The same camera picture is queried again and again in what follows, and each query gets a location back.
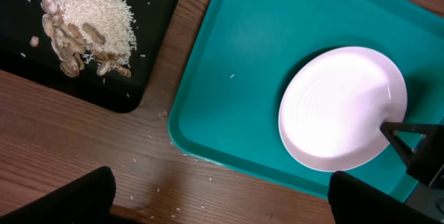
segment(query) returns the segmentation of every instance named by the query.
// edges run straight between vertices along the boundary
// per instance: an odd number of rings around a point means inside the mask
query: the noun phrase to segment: wooden table
[[[444,16],[444,0],[410,1]],[[325,200],[196,162],[170,144],[158,113],[171,109],[209,2],[179,1],[142,104],[130,114],[0,71],[0,215],[106,165],[122,206],[112,211],[144,223],[334,222]]]

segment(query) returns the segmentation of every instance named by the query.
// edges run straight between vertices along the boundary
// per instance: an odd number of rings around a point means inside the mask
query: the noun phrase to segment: black tray
[[[126,1],[135,14],[133,30],[138,43],[137,51],[131,53],[131,78],[117,72],[97,76],[97,64],[92,61],[78,77],[65,76],[42,28],[40,0],[0,0],[0,69],[115,112],[134,110],[142,99],[178,0]],[[39,37],[38,47],[30,46],[32,36]]]

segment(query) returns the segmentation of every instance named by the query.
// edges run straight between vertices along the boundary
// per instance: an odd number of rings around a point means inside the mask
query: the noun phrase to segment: rice
[[[131,49],[136,49],[136,37],[131,27],[131,7],[122,0],[55,0],[64,12],[66,24],[76,25],[88,44],[100,52],[123,54],[117,61],[128,64]],[[105,44],[93,43],[91,36],[82,30],[89,23],[102,34]]]

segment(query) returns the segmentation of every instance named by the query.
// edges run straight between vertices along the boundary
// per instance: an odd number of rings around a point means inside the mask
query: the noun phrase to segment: tray
[[[440,17],[405,0],[212,0],[169,118],[171,138],[184,152],[326,198],[331,173],[285,151],[278,110],[304,64],[340,46],[372,48],[396,63],[407,123],[441,120]],[[391,146],[348,173],[402,201],[417,183]]]
[[[42,28],[40,0],[0,0],[0,69],[115,112],[134,110],[142,99],[178,0],[126,1],[137,20],[133,24],[138,45],[137,51],[131,53],[131,78],[116,72],[99,77],[95,62],[90,62],[76,78],[65,76]],[[37,48],[29,44],[32,36],[40,39]]]

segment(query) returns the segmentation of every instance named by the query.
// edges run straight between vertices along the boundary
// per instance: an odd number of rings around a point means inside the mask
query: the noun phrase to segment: white plate
[[[285,148],[317,171],[353,169],[389,144],[383,121],[402,122],[404,78],[382,53],[363,47],[328,51],[290,82],[279,111]]]

